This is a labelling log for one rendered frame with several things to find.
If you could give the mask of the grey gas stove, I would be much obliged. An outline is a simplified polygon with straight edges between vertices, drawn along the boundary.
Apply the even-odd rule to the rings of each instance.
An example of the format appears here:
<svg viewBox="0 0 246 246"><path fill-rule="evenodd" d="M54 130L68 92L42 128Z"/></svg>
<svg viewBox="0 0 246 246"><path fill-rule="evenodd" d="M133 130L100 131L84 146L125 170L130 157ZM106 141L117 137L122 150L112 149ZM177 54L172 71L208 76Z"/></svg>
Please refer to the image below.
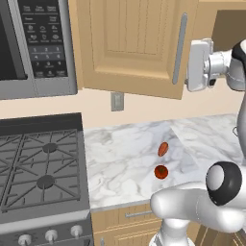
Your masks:
<svg viewBox="0 0 246 246"><path fill-rule="evenodd" d="M78 112L0 120L0 246L20 246L23 234L30 246L94 246Z"/></svg>

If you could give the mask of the light wooden base cabinet door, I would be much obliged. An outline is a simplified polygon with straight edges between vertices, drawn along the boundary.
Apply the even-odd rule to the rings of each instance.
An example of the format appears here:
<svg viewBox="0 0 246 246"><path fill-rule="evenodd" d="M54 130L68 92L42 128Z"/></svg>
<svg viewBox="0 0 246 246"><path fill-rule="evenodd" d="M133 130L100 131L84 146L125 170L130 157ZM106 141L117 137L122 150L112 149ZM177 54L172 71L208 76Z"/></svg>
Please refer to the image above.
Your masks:
<svg viewBox="0 0 246 246"><path fill-rule="evenodd" d="M104 237L105 246L149 246L150 240L160 229L160 224L160 221L153 220L95 233L94 246L100 246L101 237Z"/></svg>

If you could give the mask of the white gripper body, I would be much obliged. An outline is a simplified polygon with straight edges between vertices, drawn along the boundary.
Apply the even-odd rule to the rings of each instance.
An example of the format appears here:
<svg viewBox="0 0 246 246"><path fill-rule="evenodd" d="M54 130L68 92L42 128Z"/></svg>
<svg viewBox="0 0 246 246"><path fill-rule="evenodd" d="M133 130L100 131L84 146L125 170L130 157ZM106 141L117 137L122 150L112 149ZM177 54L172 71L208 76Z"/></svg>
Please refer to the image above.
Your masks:
<svg viewBox="0 0 246 246"><path fill-rule="evenodd" d="M212 54L213 41L211 38L191 41L185 79L188 91L200 91L208 86L210 70L209 56Z"/></svg>

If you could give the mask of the grey wall outlet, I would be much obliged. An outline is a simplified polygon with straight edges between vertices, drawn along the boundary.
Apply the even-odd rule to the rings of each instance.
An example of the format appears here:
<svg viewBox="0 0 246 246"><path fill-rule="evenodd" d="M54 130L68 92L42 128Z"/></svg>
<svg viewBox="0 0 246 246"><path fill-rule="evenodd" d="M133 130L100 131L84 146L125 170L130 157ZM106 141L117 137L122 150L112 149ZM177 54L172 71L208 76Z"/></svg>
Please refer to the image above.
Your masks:
<svg viewBox="0 0 246 246"><path fill-rule="evenodd" d="M111 93L111 110L123 111L124 110L124 93L112 92Z"/></svg>

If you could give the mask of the grey microwave oven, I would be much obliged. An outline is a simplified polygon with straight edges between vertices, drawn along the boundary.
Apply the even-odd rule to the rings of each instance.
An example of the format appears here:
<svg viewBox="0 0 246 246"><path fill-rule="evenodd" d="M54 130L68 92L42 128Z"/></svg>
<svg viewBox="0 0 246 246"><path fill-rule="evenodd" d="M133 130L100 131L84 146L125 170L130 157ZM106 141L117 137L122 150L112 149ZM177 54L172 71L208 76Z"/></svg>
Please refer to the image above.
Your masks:
<svg viewBox="0 0 246 246"><path fill-rule="evenodd" d="M77 92L68 0L0 0L0 100Z"/></svg>

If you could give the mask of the red tomato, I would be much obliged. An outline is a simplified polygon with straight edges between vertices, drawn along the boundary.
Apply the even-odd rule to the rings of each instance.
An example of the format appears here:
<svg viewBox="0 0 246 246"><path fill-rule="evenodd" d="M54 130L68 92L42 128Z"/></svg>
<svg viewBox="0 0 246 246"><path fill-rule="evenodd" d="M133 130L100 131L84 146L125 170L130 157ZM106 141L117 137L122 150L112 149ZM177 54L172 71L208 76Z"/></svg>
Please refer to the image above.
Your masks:
<svg viewBox="0 0 246 246"><path fill-rule="evenodd" d="M168 176L168 169L164 165L158 165L154 170L155 176L158 179L165 179Z"/></svg>

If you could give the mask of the orange-brown oval vegetable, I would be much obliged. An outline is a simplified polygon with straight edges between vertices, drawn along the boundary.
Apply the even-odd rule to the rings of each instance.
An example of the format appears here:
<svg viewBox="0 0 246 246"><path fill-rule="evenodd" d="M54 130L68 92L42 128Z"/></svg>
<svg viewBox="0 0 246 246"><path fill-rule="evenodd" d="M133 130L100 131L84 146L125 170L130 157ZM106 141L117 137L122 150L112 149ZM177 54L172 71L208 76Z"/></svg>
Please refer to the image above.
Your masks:
<svg viewBox="0 0 246 246"><path fill-rule="evenodd" d="M166 154L166 152L168 151L168 143L167 142L163 142L160 147L159 147L159 150L158 150L158 156L159 157L162 157Z"/></svg>

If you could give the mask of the open wooden wall cabinet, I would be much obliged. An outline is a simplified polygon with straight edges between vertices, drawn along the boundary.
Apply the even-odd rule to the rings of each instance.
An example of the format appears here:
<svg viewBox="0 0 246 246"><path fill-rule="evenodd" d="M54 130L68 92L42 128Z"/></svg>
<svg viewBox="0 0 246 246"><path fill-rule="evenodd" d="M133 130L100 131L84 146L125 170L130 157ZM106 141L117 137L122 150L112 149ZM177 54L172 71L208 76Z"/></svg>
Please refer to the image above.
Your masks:
<svg viewBox="0 0 246 246"><path fill-rule="evenodd" d="M246 39L246 0L199 0L192 38L209 37L214 51Z"/></svg>

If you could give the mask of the white stove knob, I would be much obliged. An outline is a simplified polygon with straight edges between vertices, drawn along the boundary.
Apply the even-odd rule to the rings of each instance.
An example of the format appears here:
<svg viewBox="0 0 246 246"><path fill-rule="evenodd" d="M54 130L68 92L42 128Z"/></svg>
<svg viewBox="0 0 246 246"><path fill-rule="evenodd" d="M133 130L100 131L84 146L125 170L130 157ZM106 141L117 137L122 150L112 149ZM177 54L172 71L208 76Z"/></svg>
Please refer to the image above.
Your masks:
<svg viewBox="0 0 246 246"><path fill-rule="evenodd" d="M45 239L50 243L53 244L54 241L58 238L58 233L56 230L49 230L45 233Z"/></svg>
<svg viewBox="0 0 246 246"><path fill-rule="evenodd" d="M75 238L79 238L83 233L83 228L80 225L75 225L71 228L70 232Z"/></svg>
<svg viewBox="0 0 246 246"><path fill-rule="evenodd" d="M20 246L30 246L31 243L32 243L32 239L29 234L23 234L18 238L18 244Z"/></svg>

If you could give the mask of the light wooden drawer front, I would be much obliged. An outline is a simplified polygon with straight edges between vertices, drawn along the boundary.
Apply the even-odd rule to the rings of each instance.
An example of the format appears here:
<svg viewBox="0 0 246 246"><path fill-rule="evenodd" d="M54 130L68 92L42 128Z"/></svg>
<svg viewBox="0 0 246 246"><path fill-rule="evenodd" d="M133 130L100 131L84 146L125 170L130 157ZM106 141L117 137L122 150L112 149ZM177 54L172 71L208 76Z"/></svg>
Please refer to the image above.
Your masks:
<svg viewBox="0 0 246 246"><path fill-rule="evenodd" d="M109 229L136 225L153 220L160 221L154 213L132 218L125 217L125 213L135 213L147 210L151 210L149 204L93 212L91 214L93 231L99 233Z"/></svg>

